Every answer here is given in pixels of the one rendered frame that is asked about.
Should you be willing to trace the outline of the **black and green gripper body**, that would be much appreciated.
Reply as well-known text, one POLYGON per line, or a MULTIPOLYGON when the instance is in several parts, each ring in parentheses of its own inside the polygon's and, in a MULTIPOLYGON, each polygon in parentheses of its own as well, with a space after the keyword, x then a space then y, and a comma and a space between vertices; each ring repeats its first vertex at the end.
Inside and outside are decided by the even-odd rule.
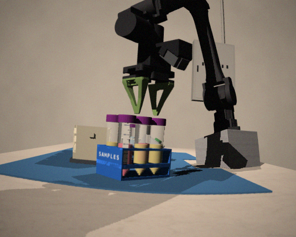
MULTIPOLYGON (((147 43, 141 43, 140 45, 143 45, 143 44, 147 44, 147 43)), ((145 65, 145 64, 139 64, 140 45, 138 46, 137 64, 133 66, 123 67, 123 74, 127 73, 130 75, 123 76, 122 79, 146 77, 146 78, 149 78, 149 83, 151 83, 151 80, 154 80, 155 83, 163 83, 163 82, 174 83, 174 80, 170 80, 170 79, 175 78, 175 72, 145 65)))

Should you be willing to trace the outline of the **blue bench mat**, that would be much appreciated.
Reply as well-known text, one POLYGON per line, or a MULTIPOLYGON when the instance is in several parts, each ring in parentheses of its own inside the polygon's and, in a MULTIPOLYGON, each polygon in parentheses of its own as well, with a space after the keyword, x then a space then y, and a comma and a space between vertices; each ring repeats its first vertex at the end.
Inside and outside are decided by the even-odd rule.
POLYGON ((272 193, 221 168, 196 168, 185 153, 172 152, 170 177, 119 181, 96 173, 96 165, 72 163, 73 148, 0 164, 0 174, 54 184, 151 194, 226 195, 272 193), (182 157, 178 157, 181 156, 182 157))

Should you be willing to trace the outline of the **blue sample rack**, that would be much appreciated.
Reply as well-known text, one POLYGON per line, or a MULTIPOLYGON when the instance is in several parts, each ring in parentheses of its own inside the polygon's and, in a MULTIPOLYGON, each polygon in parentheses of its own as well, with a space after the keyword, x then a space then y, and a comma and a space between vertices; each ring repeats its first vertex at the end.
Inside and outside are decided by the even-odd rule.
POLYGON ((119 148, 118 146, 107 146, 97 144, 96 173, 119 181, 143 180, 170 177, 172 149, 142 149, 142 148, 119 148), (123 164, 124 151, 163 151, 162 163, 147 164, 123 164), (156 174, 152 174, 149 168, 160 167, 156 174), (130 170, 122 176, 123 169, 146 168, 142 175, 138 175, 135 170, 130 170))

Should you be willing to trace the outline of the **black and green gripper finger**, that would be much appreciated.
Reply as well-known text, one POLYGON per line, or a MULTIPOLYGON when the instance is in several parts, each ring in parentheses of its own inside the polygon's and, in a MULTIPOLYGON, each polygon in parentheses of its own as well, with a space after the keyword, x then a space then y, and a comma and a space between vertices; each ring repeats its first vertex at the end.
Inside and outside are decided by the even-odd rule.
POLYGON ((169 96, 173 88, 174 88, 174 83, 171 83, 171 82, 148 84, 151 108, 154 116, 159 115, 164 105, 164 102, 166 101, 167 97, 169 96), (158 106, 156 106, 156 96, 157 96, 157 91, 159 90, 163 90, 163 93, 161 95, 158 106))
POLYGON ((146 77, 122 79, 122 83, 130 98, 135 114, 139 114, 141 112, 146 90, 148 87, 148 82, 149 82, 149 78, 146 78, 146 77), (133 91, 134 86, 138 86, 138 102, 137 103, 136 103, 136 99, 133 91))

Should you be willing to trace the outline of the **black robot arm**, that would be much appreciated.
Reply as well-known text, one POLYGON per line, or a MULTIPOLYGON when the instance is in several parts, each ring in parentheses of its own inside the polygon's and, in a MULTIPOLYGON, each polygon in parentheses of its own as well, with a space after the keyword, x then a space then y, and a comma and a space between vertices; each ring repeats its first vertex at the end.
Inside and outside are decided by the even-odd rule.
POLYGON ((140 45, 139 64, 169 71, 173 66, 184 71, 192 61, 192 44, 181 39, 163 42, 164 27, 158 25, 167 21, 167 14, 182 7, 191 13, 196 26, 206 69, 206 83, 202 84, 203 102, 208 111, 216 110, 214 133, 226 129, 240 130, 234 118, 236 93, 231 78, 225 78, 221 69, 206 0, 141 1, 118 13, 115 32, 138 43, 138 46, 147 43, 140 45))

